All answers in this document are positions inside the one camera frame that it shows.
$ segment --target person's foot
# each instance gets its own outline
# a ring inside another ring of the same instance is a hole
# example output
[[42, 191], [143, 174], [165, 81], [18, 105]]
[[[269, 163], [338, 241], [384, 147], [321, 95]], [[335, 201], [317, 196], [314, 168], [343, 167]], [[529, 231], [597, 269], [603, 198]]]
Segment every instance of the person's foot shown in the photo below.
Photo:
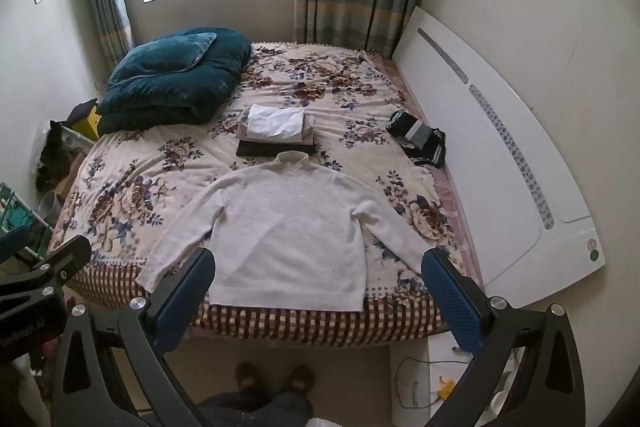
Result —
[[262, 378], [251, 362], [242, 362], [236, 367], [236, 383], [240, 391], [260, 391], [265, 392]]
[[316, 383], [316, 377], [313, 371], [307, 365], [299, 365], [287, 377], [284, 384], [283, 393], [285, 391], [297, 391], [308, 396]]

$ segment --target folded beige clothing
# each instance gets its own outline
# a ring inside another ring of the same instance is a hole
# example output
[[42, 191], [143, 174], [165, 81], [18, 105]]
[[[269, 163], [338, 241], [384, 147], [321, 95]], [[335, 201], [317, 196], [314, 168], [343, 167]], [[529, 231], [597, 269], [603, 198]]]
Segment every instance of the folded beige clothing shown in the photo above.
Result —
[[[249, 123], [249, 111], [250, 108], [243, 109], [242, 113], [240, 113], [240, 116], [238, 117], [238, 129], [236, 130], [236, 138], [247, 142], [275, 143], [268, 140], [249, 138], [246, 135], [246, 126]], [[299, 142], [290, 142], [290, 144], [313, 145], [315, 124], [316, 119], [312, 115], [305, 113], [305, 116], [302, 120], [302, 139]]]

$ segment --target bed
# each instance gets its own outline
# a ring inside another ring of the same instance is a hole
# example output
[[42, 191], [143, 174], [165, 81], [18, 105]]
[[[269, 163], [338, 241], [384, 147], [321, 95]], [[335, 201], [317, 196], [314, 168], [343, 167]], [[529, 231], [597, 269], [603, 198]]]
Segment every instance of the bed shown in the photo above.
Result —
[[[446, 175], [414, 166], [385, 130], [406, 102], [379, 57], [319, 45], [254, 44], [238, 88], [209, 124], [103, 137], [79, 170], [50, 248], [78, 233], [89, 238], [92, 260], [69, 286], [90, 301], [114, 309], [145, 295], [134, 280], [180, 209], [225, 173], [269, 160], [235, 154], [239, 113], [259, 103], [305, 107], [316, 118], [312, 159], [385, 194], [428, 244], [446, 247], [458, 269], [480, 282]], [[205, 300], [191, 333], [342, 347], [440, 330], [442, 318], [421, 279], [366, 231], [364, 238], [362, 312], [248, 309]]]

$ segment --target white sweater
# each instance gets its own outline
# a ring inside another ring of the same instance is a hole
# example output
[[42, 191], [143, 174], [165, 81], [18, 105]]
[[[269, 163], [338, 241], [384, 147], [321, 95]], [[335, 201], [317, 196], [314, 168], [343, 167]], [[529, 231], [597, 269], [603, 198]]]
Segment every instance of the white sweater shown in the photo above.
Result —
[[300, 152], [230, 172], [192, 200], [152, 248], [136, 281], [159, 280], [211, 232], [213, 304], [361, 311], [367, 267], [360, 226], [420, 273], [428, 245], [367, 185]]

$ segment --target folded clothes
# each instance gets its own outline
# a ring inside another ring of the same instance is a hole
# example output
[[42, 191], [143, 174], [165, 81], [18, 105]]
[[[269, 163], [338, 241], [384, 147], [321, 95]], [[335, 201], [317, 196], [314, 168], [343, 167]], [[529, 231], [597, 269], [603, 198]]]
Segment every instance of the folded clothes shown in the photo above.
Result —
[[316, 154], [316, 146], [302, 143], [267, 143], [240, 140], [236, 156], [277, 156], [281, 152], [300, 151], [309, 156]]
[[402, 109], [391, 115], [386, 130], [412, 159], [415, 165], [429, 164], [438, 169], [444, 165], [446, 135], [433, 129]]
[[300, 143], [302, 141], [302, 107], [265, 107], [254, 103], [249, 110], [246, 135], [252, 140], [273, 143]]
[[236, 138], [238, 138], [239, 140], [243, 140], [246, 142], [261, 142], [261, 143], [268, 143], [268, 144], [269, 143], [271, 144], [289, 143], [289, 144], [303, 144], [303, 145], [310, 145], [310, 146], [314, 144], [314, 125], [316, 123], [316, 119], [307, 113], [302, 114], [302, 126], [300, 130], [297, 132], [297, 134], [295, 135], [295, 140], [291, 138], [287, 138], [284, 140], [279, 139], [279, 137], [277, 136], [277, 133], [273, 132], [273, 129], [277, 125], [275, 122], [274, 122], [274, 125], [272, 125], [270, 128], [272, 130], [273, 136], [269, 136], [266, 138], [262, 136], [254, 137], [255, 134], [248, 133], [248, 126], [250, 125], [250, 118], [251, 118], [250, 116], [251, 110], [253, 110], [254, 107], [262, 107], [262, 106], [254, 105], [252, 106], [251, 109], [247, 108], [243, 110], [242, 113], [240, 113], [240, 117], [238, 118], [238, 129], [236, 130]]

